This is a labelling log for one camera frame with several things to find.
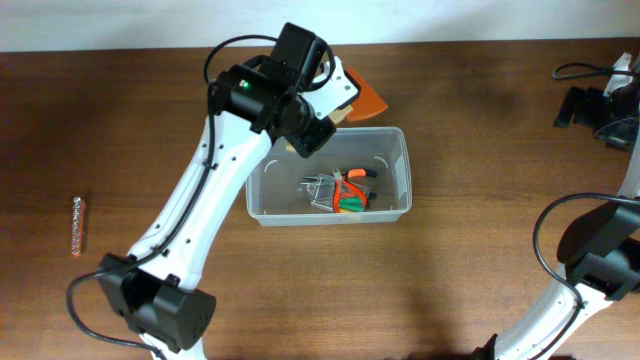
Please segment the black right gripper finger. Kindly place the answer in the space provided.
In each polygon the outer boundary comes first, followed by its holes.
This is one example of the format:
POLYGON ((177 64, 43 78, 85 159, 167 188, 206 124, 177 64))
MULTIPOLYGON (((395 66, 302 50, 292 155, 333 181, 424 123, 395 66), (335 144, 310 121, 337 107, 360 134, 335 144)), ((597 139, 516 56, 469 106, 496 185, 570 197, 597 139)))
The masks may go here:
POLYGON ((578 87, 571 87, 565 94, 554 119, 553 126, 557 128, 568 128, 574 122, 584 100, 585 91, 578 87))
POLYGON ((588 87, 586 89, 573 87, 576 98, 574 122, 584 126, 604 126, 609 122, 607 112, 608 98, 604 91, 588 87))

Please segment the red black diagonal cutters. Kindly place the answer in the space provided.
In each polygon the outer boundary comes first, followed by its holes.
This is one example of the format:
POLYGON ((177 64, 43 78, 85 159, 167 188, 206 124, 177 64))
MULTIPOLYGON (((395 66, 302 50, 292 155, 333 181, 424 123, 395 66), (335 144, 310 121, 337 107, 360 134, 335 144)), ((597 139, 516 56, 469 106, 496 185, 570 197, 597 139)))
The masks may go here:
POLYGON ((338 169, 333 169, 332 175, 334 178, 333 212, 363 212, 369 206, 366 193, 351 183, 348 177, 338 169))

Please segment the orange scraper with wooden handle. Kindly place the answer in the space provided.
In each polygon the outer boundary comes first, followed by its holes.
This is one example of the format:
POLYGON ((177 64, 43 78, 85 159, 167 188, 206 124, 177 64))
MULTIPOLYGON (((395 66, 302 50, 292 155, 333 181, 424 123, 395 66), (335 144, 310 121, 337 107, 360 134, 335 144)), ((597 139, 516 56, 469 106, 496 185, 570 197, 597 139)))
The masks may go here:
MULTIPOLYGON (((324 72, 328 72, 329 75, 330 64, 320 64, 320 66, 310 73, 308 78, 311 80, 310 85, 314 83, 320 83, 324 80, 317 79, 317 76, 324 72)), ((359 97, 349 106, 343 109, 335 110, 330 113, 328 117, 335 125, 346 120, 347 122, 364 121, 373 118, 388 109, 388 104, 382 99, 382 97, 364 80, 364 78, 355 70, 354 67, 349 66, 345 69, 361 86, 359 97)), ((296 96, 301 96, 305 93, 297 93, 296 96)), ((287 150, 297 153, 293 146, 287 141, 287 150)))

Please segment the orange black long-nose pliers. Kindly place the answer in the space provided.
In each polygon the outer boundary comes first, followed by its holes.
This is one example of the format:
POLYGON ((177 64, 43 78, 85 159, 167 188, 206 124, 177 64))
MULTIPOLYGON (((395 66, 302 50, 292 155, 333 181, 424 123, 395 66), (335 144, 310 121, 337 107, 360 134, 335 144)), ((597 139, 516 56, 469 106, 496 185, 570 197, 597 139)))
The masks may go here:
MULTIPOLYGON (((368 180, 375 179, 378 173, 366 168, 353 168, 342 172, 348 177, 348 180, 354 185, 361 188, 369 200, 377 198, 377 193, 372 192, 366 183, 368 180)), ((334 193, 334 178, 332 175, 318 174, 313 176, 305 176, 299 182, 301 191, 305 191, 311 199, 328 199, 332 200, 334 193)))

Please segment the clear box of coloured tubes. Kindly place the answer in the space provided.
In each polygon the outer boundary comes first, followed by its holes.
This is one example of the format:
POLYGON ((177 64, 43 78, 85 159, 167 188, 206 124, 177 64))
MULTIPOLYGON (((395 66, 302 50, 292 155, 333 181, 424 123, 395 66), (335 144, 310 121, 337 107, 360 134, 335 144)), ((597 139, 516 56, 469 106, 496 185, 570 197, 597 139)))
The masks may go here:
POLYGON ((320 173, 303 177, 298 189, 310 205, 319 210, 336 214, 364 212, 377 194, 358 183, 358 177, 368 177, 368 174, 364 169, 353 169, 339 175, 320 173))

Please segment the orange bit holder strip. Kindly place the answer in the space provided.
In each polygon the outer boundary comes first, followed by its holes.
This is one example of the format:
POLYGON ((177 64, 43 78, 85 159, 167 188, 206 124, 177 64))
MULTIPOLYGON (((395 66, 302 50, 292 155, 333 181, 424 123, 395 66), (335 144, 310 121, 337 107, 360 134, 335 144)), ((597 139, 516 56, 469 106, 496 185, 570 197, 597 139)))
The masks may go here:
POLYGON ((71 254, 80 256, 85 244, 85 222, 87 216, 87 204, 82 197, 73 198, 72 228, 71 228, 71 254))

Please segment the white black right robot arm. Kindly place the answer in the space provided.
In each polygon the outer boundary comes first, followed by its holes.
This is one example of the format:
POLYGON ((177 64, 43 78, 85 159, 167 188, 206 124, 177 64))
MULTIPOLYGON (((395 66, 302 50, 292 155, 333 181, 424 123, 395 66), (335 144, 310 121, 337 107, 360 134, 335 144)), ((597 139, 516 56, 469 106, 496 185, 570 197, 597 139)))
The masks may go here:
POLYGON ((639 81, 612 82, 603 91, 572 87, 554 121, 579 123, 595 138, 631 151, 617 195, 593 193, 599 206, 565 230, 559 267, 529 312, 511 329, 493 335, 474 359, 554 359, 557 349, 587 319, 639 290, 639 81))

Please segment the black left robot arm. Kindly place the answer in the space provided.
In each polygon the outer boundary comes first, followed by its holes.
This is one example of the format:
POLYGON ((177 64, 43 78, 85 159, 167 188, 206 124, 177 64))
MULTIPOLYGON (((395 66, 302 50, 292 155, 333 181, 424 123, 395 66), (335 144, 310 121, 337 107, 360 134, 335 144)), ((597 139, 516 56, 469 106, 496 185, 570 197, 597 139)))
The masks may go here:
POLYGON ((275 142, 301 157, 334 134, 330 114, 357 98, 331 47, 286 24, 267 55, 206 76, 199 148, 154 224, 96 272, 113 311, 155 359, 200 359, 216 298, 198 289, 214 238, 251 172, 275 142))

